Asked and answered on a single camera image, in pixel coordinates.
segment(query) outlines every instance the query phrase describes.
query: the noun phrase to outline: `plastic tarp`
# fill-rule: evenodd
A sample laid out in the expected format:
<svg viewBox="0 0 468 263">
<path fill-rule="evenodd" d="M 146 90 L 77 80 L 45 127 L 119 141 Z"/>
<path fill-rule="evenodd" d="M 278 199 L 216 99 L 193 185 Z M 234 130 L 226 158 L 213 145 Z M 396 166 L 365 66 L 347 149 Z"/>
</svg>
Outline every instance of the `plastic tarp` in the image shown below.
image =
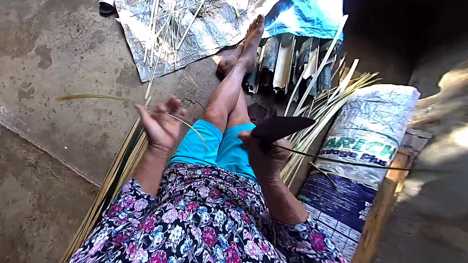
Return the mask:
<svg viewBox="0 0 468 263">
<path fill-rule="evenodd" d="M 154 63 L 158 64 L 150 66 L 151 52 L 145 63 L 143 60 L 145 45 L 151 41 L 149 21 L 153 0 L 115 0 L 118 20 L 124 28 L 141 81 L 150 80 L 153 69 L 154 77 L 159 77 L 239 43 L 259 14 L 266 15 L 263 37 L 288 32 L 321 38 L 333 38 L 343 15 L 340 0 L 207 0 L 176 52 L 175 47 L 199 3 L 200 0 L 177 0 L 174 21 L 179 32 L 171 28 L 168 34 L 174 37 L 160 37 L 158 41 L 162 44 L 156 45 L 153 54 Z M 160 0 L 159 4 L 156 31 L 163 26 L 170 8 L 168 0 Z"/>
</svg>

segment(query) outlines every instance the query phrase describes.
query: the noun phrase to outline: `wooden plank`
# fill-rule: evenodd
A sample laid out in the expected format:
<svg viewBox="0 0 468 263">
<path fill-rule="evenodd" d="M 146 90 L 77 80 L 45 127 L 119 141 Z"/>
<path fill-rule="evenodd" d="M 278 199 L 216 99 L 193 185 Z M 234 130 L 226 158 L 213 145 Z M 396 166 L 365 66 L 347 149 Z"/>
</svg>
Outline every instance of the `wooden plank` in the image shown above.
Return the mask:
<svg viewBox="0 0 468 263">
<path fill-rule="evenodd" d="M 409 168 L 410 166 L 409 154 L 397 152 L 391 167 Z M 387 172 L 364 225 L 352 263 L 370 263 L 375 257 L 381 233 L 392 212 L 397 194 L 402 190 L 406 176 L 408 176 L 408 171 L 389 170 Z"/>
</svg>

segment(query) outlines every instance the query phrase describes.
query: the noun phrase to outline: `bundle of bamboo strips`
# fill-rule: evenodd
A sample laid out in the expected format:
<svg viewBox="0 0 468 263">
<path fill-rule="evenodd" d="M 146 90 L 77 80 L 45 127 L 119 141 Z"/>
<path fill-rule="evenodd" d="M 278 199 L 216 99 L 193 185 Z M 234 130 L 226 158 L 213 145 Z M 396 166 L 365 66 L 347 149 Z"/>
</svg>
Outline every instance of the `bundle of bamboo strips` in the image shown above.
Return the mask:
<svg viewBox="0 0 468 263">
<path fill-rule="evenodd" d="M 151 97 L 148 98 L 145 105 L 148 105 L 150 100 Z M 136 170 L 147 146 L 146 132 L 140 124 L 140 116 L 138 116 L 120 146 L 94 203 L 91 205 L 72 242 L 62 256 L 61 262 L 67 262 L 85 241 L 102 213 L 107 209 L 109 203 L 112 202 L 122 186 Z"/>
<path fill-rule="evenodd" d="M 322 129 L 351 98 L 353 93 L 359 88 L 368 86 L 379 80 L 372 80 L 378 73 L 364 73 L 360 77 L 351 80 L 357 64 L 358 59 L 354 60 L 349 72 L 338 87 L 322 92 L 309 105 L 296 109 L 297 114 L 294 114 L 295 116 L 309 117 L 316 120 L 316 122 L 309 128 L 288 137 L 288 140 L 292 142 L 294 150 L 306 153 Z M 291 185 L 304 158 L 305 156 L 299 153 L 292 153 L 290 155 L 288 162 L 281 170 L 281 178 L 287 186 Z"/>
</svg>

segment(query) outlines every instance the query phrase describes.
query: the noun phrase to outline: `bamboo strip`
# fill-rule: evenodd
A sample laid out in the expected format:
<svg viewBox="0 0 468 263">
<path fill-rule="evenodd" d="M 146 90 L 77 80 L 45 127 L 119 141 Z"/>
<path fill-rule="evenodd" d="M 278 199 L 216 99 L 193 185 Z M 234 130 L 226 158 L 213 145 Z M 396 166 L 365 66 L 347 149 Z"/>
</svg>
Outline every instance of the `bamboo strip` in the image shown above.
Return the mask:
<svg viewBox="0 0 468 263">
<path fill-rule="evenodd" d="M 177 45 L 177 48 L 176 50 L 179 50 L 180 46 L 182 45 L 182 42 L 183 40 L 185 39 L 185 37 L 187 36 L 189 30 L 190 30 L 190 27 L 192 26 L 193 22 L 195 21 L 195 18 L 197 18 L 197 15 L 198 13 L 200 12 L 200 9 L 202 9 L 202 6 L 203 6 L 203 3 L 205 2 L 205 0 L 201 0 L 200 1 L 200 5 L 198 6 L 198 9 L 197 11 L 195 12 L 195 14 L 193 14 L 193 17 L 192 19 L 190 20 L 190 23 L 189 23 L 189 26 L 187 27 L 187 29 L 185 30 L 184 34 L 182 35 L 182 38 L 180 39 L 180 42 L 179 44 Z"/>
</svg>

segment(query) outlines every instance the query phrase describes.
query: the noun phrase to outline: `blue cloth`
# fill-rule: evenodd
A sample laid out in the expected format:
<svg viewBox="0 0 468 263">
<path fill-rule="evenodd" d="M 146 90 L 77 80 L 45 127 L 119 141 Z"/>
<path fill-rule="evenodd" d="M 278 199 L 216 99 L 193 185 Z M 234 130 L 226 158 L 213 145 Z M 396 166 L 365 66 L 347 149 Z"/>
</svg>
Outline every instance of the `blue cloth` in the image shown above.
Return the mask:
<svg viewBox="0 0 468 263">
<path fill-rule="evenodd" d="M 265 16 L 263 37 L 291 33 L 331 39 L 342 17 L 342 0 L 279 0 Z"/>
<path fill-rule="evenodd" d="M 249 164 L 248 152 L 237 137 L 242 131 L 255 128 L 253 124 L 242 124 L 224 131 L 224 134 L 211 123 L 198 120 L 193 128 L 197 130 L 206 143 L 206 149 L 199 135 L 190 129 L 175 154 L 169 160 L 171 164 L 201 164 L 223 168 L 258 182 Z"/>
</svg>

